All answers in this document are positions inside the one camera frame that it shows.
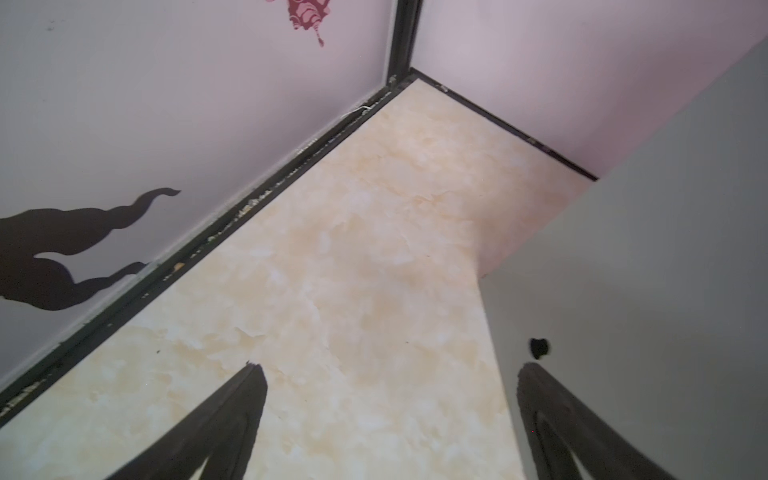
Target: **beige marble tile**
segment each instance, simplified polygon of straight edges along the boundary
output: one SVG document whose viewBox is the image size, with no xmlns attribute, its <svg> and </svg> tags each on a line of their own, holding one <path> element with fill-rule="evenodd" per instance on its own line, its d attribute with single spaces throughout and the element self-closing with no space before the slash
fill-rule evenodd
<svg viewBox="0 0 768 480">
<path fill-rule="evenodd" d="M 246 478 L 522 478 L 477 287 L 589 182 L 417 82 L 0 430 L 103 478 L 246 361 Z"/>
</svg>

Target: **black vertical post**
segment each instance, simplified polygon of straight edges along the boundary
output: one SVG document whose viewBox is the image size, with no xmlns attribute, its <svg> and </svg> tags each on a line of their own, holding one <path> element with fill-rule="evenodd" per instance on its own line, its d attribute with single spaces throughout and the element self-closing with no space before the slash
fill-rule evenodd
<svg viewBox="0 0 768 480">
<path fill-rule="evenodd" d="M 389 53 L 388 83 L 399 83 L 411 68 L 411 55 L 416 40 L 416 27 L 422 0 L 398 0 L 395 28 L 392 32 L 392 50 Z"/>
</svg>

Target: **pink wall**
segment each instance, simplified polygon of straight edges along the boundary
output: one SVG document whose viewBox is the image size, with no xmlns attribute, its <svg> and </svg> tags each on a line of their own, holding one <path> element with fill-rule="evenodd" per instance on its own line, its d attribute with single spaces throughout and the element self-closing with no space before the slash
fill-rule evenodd
<svg viewBox="0 0 768 480">
<path fill-rule="evenodd" d="M 766 0 L 424 0 L 413 64 L 601 176 L 766 35 Z"/>
</svg>

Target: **gray surface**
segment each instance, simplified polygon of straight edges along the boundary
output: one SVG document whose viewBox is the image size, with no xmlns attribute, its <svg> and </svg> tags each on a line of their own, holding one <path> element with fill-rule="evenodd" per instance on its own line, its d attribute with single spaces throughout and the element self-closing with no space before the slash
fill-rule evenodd
<svg viewBox="0 0 768 480">
<path fill-rule="evenodd" d="M 480 282 L 515 399 L 541 364 L 678 478 L 768 478 L 768 42 Z"/>
<path fill-rule="evenodd" d="M 332 5 L 321 48 L 284 0 L 3 0 L 0 217 L 172 187 L 90 250 L 45 254 L 78 282 L 156 260 L 383 86 L 392 1 Z M 59 312 L 0 298 L 0 388 L 120 286 Z"/>
</svg>

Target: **marble-patterned surface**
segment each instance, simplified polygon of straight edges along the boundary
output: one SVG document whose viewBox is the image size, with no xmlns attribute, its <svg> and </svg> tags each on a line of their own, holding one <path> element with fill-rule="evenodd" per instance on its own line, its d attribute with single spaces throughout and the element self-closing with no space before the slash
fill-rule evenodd
<svg viewBox="0 0 768 480">
<path fill-rule="evenodd" d="M 522 478 L 477 279 L 588 185 L 418 81 L 0 429 L 0 478 L 103 478 L 247 360 L 246 478 Z"/>
</svg>

